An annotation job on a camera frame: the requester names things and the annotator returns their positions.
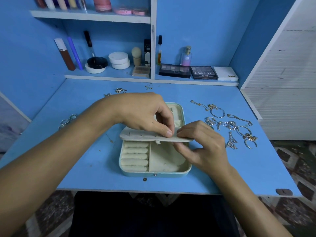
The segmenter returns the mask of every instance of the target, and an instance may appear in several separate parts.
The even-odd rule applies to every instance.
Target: patterned carpet
[[[271,213],[297,237],[316,233],[316,144],[272,141],[303,197],[259,197]],[[14,237],[66,237],[74,211],[72,191],[55,191]],[[168,206],[179,195],[137,194],[131,196],[149,205]],[[240,228],[241,237],[245,237]]]

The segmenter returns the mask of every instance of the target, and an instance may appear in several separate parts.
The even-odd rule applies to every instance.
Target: desk surface
[[[227,148],[229,162],[256,195],[277,195],[275,189],[278,188],[290,189],[295,196],[301,195],[239,89],[227,86],[67,79],[3,156],[0,167],[56,132],[62,119],[73,113],[80,114],[93,102],[103,98],[104,94],[114,94],[118,87],[127,89],[127,92],[154,91],[162,95],[166,102],[181,104],[186,123],[211,116],[209,111],[192,104],[191,100],[203,104],[214,103],[224,109],[226,114],[250,120],[253,126],[249,128],[259,138],[258,147],[248,149],[242,136],[233,131],[239,143],[236,144],[237,150]],[[246,124],[227,117],[221,120],[234,120],[238,125]],[[143,178],[124,176],[118,165],[122,145],[119,134],[123,128],[122,124],[117,124],[102,135],[74,165],[58,189],[219,194],[212,180],[195,167],[192,167],[187,176],[174,179],[150,177],[144,182]],[[228,141],[227,128],[221,126],[218,132]],[[190,145],[192,148],[200,147],[195,141]]]

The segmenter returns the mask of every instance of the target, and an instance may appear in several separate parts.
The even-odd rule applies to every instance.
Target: fingernail
[[[168,130],[167,133],[166,133],[166,137],[171,137],[171,136],[172,136],[172,131]]]

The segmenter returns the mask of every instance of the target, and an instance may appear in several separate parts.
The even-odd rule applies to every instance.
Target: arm
[[[183,143],[175,149],[216,183],[248,237],[292,236],[261,203],[227,159],[225,139],[202,121],[178,130],[179,137],[195,139],[203,148],[190,150]]]
[[[164,124],[155,121],[155,114]],[[25,223],[95,140],[117,123],[166,137],[174,132],[173,114],[159,95],[126,93],[97,101],[0,170],[0,236],[10,236]]]

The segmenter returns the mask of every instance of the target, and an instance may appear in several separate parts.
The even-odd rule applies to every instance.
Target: light blue jewelry box
[[[185,125],[183,108],[178,103],[166,104],[172,111],[175,122],[175,134],[171,138],[155,132],[139,131],[128,127],[121,132],[120,137],[123,139],[123,144],[118,164],[124,175],[176,178],[187,175],[191,170],[192,165],[171,144],[172,142],[184,142],[187,145],[192,141],[192,139],[177,137],[176,131]]]

